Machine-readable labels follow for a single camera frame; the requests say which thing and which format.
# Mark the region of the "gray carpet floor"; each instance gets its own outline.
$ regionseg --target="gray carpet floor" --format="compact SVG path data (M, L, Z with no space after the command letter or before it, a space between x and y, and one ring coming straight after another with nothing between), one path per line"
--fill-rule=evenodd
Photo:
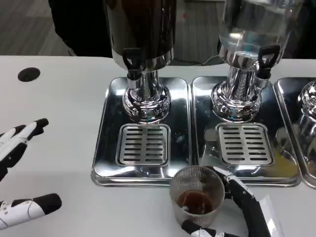
M223 1L178 0L174 65L217 55L223 8ZM48 0L0 0L0 55L68 55Z

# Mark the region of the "robotic hand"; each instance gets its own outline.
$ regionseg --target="robotic hand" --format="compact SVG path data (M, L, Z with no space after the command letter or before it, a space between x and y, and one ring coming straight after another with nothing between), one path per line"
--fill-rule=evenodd
M27 142L42 134L48 125L45 118L29 125L20 125L0 134L0 181L23 156ZM0 230L47 215L61 207L57 194L48 194L32 199L20 199L13 202L0 201Z
M268 205L261 205L248 187L235 175L219 167L209 167L214 170L222 179L225 186L225 198L233 199L242 210L247 223L249 237L282 237L281 229L273 220L273 213ZM201 226L187 220L183 222L182 229L194 237L237 237L232 234L218 233L216 230L202 228Z

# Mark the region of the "black spigot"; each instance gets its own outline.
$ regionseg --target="black spigot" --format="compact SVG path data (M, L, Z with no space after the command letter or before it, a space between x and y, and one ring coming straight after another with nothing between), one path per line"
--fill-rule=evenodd
M141 72L145 70L145 57L140 48L125 48L123 50L123 61L128 69L127 78L130 80L138 80Z
M271 60L267 59L264 62L264 56L272 55L273 57ZM280 54L280 45L272 45L268 47L262 47L258 53L258 63L259 69L256 73L256 76L261 79L269 79L271 77L271 68L275 65L277 58Z

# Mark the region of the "dispenser handle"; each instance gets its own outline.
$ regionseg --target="dispenser handle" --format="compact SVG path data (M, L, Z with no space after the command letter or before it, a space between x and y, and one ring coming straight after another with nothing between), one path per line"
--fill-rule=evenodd
M143 71L145 69L145 58L140 48L125 48L123 50L123 61L129 71Z
M263 61L263 57L266 55L273 54L271 60ZM270 71L271 68L275 65L277 58L280 54L280 45L271 45L268 47L262 47L258 53L258 63L259 70L257 72L257 77L261 79L269 79L271 77Z

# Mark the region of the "white robotic hand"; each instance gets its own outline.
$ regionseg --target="white robotic hand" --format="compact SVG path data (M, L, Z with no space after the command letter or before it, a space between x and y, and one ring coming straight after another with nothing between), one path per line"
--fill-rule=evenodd
M0 230L47 215L61 207L57 194L13 202L0 201Z
M48 125L45 118L29 125L20 125L0 134L0 181L23 156L27 142L42 134ZM47 215L61 207L57 194L48 194L33 199L19 199L13 202L0 201L0 230Z
M21 159L27 148L27 142L34 136L42 134L48 125L45 118L36 120L29 125L20 125L11 128L8 132L0 134L0 181Z

